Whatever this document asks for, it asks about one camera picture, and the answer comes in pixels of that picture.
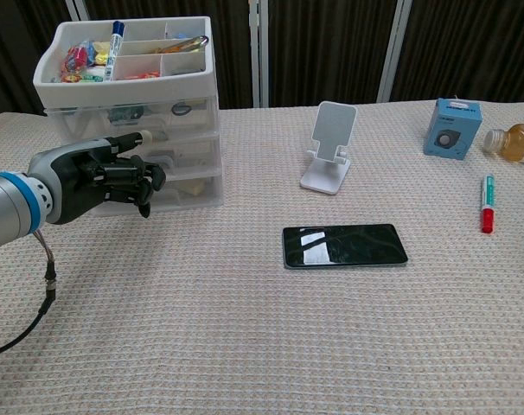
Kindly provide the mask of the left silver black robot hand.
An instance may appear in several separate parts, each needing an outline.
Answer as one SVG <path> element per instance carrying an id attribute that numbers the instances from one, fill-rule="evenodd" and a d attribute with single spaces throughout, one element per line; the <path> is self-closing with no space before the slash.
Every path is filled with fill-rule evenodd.
<path id="1" fill-rule="evenodd" d="M 28 175 L 45 184 L 53 199 L 46 222 L 67 224 L 108 201 L 131 204 L 144 218 L 149 217 L 150 199 L 166 182 L 163 168 L 138 155 L 121 155 L 166 139 L 162 131 L 142 130 L 36 154 Z"/>

